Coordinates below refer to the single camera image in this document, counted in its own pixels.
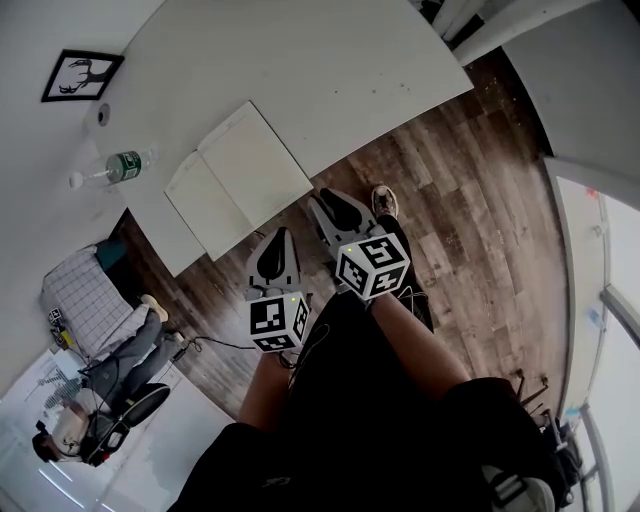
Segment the window with dark frame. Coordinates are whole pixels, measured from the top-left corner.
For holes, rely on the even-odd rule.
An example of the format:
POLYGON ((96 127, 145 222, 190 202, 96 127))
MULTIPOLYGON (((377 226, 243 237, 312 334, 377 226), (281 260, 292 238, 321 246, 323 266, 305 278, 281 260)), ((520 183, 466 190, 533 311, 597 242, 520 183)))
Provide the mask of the window with dark frame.
POLYGON ((584 466, 570 512, 640 512, 640 181, 547 157, 569 278, 560 418, 584 466))

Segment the white wall pipes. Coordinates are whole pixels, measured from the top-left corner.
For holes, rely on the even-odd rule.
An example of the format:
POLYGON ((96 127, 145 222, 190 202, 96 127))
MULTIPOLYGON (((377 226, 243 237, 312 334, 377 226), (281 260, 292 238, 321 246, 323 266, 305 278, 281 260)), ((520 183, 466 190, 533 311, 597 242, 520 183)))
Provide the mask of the white wall pipes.
POLYGON ((443 0, 432 27, 463 66, 498 48, 519 64, 640 65, 640 0, 443 0))

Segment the white desk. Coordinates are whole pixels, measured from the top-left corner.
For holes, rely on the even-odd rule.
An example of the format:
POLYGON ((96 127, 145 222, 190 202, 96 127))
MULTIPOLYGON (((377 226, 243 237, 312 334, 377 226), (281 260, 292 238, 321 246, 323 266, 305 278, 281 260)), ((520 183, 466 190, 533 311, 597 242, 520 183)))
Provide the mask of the white desk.
POLYGON ((165 512, 230 417, 166 365, 156 378, 168 399, 105 463, 43 463, 35 425, 53 426, 76 367, 46 351, 0 399, 0 512, 165 512))

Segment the black framed deer picture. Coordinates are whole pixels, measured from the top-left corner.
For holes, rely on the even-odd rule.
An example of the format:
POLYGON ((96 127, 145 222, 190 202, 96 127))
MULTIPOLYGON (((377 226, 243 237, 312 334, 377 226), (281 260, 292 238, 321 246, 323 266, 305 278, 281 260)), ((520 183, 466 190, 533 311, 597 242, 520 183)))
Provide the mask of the black framed deer picture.
POLYGON ((99 100, 124 60, 122 55, 63 49, 41 102, 99 100))

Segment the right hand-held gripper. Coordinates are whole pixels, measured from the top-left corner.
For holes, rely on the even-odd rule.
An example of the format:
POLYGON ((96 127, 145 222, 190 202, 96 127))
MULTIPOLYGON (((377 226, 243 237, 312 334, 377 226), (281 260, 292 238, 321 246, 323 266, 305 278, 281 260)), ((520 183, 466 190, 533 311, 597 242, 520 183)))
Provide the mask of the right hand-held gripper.
POLYGON ((341 245, 349 233, 364 234, 375 225, 368 206, 339 190, 322 188, 308 199, 307 209, 327 249, 338 250, 337 278, 362 301, 401 286, 410 259, 394 233, 381 232, 341 245))

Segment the clear plastic water bottle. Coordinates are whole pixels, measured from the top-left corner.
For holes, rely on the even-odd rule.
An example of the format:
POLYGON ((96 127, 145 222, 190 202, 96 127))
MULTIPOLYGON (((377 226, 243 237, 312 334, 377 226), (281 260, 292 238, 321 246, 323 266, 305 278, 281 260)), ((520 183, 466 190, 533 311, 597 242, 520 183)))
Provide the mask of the clear plastic water bottle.
POLYGON ((157 162, 159 150, 156 145, 142 151, 124 151, 91 162, 69 177, 72 190, 83 188, 107 188, 137 178, 150 170, 157 162))

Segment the person's right forearm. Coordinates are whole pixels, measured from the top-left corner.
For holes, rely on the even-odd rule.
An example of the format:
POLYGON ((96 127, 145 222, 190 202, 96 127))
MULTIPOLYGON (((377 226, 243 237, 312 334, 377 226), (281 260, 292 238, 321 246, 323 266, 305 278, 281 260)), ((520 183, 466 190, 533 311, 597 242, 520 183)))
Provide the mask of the person's right forearm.
POLYGON ((415 385, 431 400, 469 382, 464 365, 391 294, 374 300, 370 312, 415 385))

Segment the person's black clothing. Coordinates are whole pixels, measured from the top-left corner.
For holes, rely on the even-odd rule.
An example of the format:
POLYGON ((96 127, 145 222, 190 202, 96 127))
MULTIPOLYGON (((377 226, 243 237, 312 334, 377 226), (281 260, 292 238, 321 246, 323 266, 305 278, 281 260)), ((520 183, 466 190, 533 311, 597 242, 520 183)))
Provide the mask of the person's black clothing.
MULTIPOLYGON (((389 294, 434 334, 413 272, 389 294)), ((278 430, 227 425, 168 512, 558 512, 539 431, 511 383, 470 376, 429 399, 372 316, 374 300, 346 291, 327 302, 278 430)))

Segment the bed with grid-pattern sheet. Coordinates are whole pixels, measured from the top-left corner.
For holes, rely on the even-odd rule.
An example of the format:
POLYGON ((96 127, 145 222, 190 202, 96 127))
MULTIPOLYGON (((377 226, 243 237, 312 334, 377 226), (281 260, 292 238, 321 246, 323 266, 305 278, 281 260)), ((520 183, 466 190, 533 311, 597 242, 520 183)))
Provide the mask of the bed with grid-pattern sheet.
POLYGON ((101 358, 134 336, 149 307, 132 307, 102 269, 95 245, 83 248, 43 278, 42 305, 58 310, 77 350, 101 358))

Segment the notebook with blue cover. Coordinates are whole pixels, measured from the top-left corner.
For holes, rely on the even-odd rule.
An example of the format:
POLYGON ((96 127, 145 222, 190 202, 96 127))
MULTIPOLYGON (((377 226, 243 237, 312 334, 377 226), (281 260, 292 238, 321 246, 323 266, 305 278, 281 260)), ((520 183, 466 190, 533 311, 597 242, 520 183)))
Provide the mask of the notebook with blue cover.
POLYGON ((312 184, 250 101, 181 163, 165 195, 215 261, 312 190, 312 184))

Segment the person's left forearm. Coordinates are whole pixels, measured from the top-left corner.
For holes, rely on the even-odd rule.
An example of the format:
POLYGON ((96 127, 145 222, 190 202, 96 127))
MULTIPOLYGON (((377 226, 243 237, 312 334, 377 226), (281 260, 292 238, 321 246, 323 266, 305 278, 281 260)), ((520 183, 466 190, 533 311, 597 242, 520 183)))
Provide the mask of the person's left forearm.
POLYGON ((237 421, 264 432, 276 432, 289 396, 291 370, 282 365, 280 356, 261 356, 240 407, 237 421))

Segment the person's patterned sneaker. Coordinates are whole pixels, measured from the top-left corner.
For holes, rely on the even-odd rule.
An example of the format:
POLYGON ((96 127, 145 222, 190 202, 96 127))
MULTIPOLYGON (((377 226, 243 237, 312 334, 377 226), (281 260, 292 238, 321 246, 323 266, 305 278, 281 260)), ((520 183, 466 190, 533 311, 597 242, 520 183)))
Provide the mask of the person's patterned sneaker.
POLYGON ((390 216, 398 218, 399 205, 393 190, 384 184, 375 186, 371 193, 372 211, 376 218, 390 216))

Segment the spare hand-held gripper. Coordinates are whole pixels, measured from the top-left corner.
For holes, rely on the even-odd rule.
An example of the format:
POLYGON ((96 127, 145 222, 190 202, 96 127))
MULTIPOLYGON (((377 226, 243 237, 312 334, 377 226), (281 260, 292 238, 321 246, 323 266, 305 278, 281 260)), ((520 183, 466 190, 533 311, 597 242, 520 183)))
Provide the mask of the spare hand-held gripper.
POLYGON ((64 350, 69 349, 73 344, 73 340, 60 310, 58 308, 51 309, 48 313, 48 320, 50 333, 56 344, 64 350))

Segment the black chair base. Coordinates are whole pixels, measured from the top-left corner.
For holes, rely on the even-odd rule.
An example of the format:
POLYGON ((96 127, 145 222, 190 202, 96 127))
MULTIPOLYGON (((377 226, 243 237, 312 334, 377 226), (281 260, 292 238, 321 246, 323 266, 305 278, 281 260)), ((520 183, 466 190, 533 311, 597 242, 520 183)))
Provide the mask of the black chair base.
POLYGON ((580 483, 583 460, 568 423, 561 424, 549 408, 541 409, 539 403, 529 416, 539 431, 541 460, 553 477, 550 486, 555 493, 555 510, 559 511, 574 503, 573 488, 580 483))

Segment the white square table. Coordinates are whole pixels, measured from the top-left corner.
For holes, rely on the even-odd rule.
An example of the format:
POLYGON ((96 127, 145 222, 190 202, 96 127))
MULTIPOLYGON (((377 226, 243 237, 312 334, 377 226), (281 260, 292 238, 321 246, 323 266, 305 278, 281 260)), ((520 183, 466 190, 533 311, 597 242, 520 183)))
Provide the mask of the white square table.
POLYGON ((172 274, 208 255, 165 189, 201 141, 250 101, 312 178, 468 91, 458 60, 408 0, 166 0, 102 97, 99 153, 156 145, 119 191, 172 274))

